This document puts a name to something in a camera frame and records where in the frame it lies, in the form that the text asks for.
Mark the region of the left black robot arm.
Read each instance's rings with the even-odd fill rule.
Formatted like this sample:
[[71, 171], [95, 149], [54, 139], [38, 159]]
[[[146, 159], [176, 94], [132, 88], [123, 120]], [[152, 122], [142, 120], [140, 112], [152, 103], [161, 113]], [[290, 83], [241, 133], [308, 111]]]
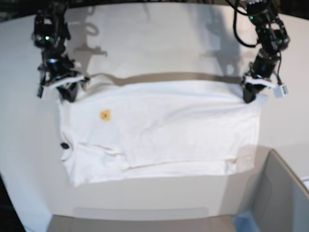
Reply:
[[[255, 48], [261, 45], [254, 60], [249, 64], [249, 70], [243, 74], [241, 86], [243, 88], [243, 100], [251, 103], [258, 93], [265, 88], [274, 91], [275, 97], [281, 98], [288, 93], [287, 86], [282, 82], [279, 71], [282, 62], [281, 52], [285, 50], [290, 37], [286, 27], [280, 19], [275, 2], [272, 0], [245, 0], [245, 11], [239, 10], [239, 0], [227, 0], [226, 3], [234, 9], [233, 33], [236, 40], [243, 46]], [[247, 16], [255, 26], [257, 34], [256, 44], [245, 43], [237, 33], [238, 14]]]

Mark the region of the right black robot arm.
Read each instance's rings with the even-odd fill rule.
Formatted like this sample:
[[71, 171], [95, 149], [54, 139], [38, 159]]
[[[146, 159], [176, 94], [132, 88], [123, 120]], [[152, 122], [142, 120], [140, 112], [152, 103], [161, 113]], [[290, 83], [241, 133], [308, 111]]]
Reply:
[[71, 39], [68, 23], [65, 21], [68, 7], [68, 0], [50, 0], [37, 11], [34, 19], [31, 39], [42, 56], [42, 62], [38, 66], [39, 98], [48, 89], [56, 89], [62, 100], [74, 102], [79, 85], [89, 80], [75, 69], [76, 62], [67, 53], [66, 43]]

